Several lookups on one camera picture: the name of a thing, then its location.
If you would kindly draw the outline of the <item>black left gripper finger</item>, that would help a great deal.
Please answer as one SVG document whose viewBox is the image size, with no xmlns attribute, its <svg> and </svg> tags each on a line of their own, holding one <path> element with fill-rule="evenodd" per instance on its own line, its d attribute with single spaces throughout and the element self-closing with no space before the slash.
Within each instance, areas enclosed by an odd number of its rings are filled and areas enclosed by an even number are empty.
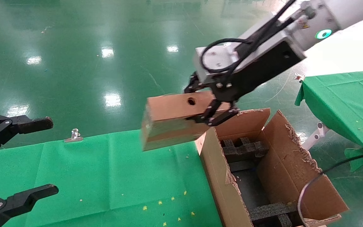
<svg viewBox="0 0 363 227">
<path fill-rule="evenodd" d="M 26 115 L 6 117 L 0 115 L 0 148 L 17 134 L 28 134 L 53 128 L 49 117 L 30 119 Z"/>
<path fill-rule="evenodd" d="M 56 195 L 59 189 L 56 185 L 45 184 L 40 187 L 16 193 L 6 199 L 0 198 L 0 227 L 11 218 L 32 211 L 40 199 Z"/>
</svg>

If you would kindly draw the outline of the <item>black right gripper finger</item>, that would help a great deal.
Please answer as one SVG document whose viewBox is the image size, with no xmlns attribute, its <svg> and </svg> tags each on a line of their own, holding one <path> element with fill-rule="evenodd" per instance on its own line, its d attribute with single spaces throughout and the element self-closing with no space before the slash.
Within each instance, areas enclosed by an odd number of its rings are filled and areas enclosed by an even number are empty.
<svg viewBox="0 0 363 227">
<path fill-rule="evenodd" d="M 193 115 L 186 119 L 193 120 L 196 123 L 204 123 L 209 127 L 215 127 L 223 124 L 235 115 L 238 115 L 239 109 L 236 105 L 236 101 L 229 102 L 230 107 L 228 110 L 217 113 L 221 104 L 222 102 L 218 99 L 213 99 L 202 114 Z"/>
<path fill-rule="evenodd" d="M 206 84 L 205 83 L 202 83 L 200 81 L 199 77 L 198 77 L 197 72 L 193 72 L 190 75 L 190 80 L 189 80 L 188 85 L 184 89 L 184 94 L 193 93 L 193 92 L 197 92 L 197 91 L 202 90 L 202 89 L 210 88 L 210 86 L 213 83 L 214 82 L 212 82 L 212 83 L 206 83 Z"/>
</svg>

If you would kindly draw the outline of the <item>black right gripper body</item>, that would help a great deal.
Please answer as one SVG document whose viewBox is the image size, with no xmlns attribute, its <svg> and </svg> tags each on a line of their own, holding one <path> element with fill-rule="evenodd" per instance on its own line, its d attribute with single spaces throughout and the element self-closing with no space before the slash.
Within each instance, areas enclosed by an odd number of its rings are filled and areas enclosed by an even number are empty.
<svg viewBox="0 0 363 227">
<path fill-rule="evenodd" d="M 218 88 L 211 84 L 211 90 L 219 102 L 233 102 L 268 82 L 306 58 L 303 50 L 291 40 L 268 40 L 247 57 L 249 63 L 233 72 L 227 80 L 230 87 Z"/>
</svg>

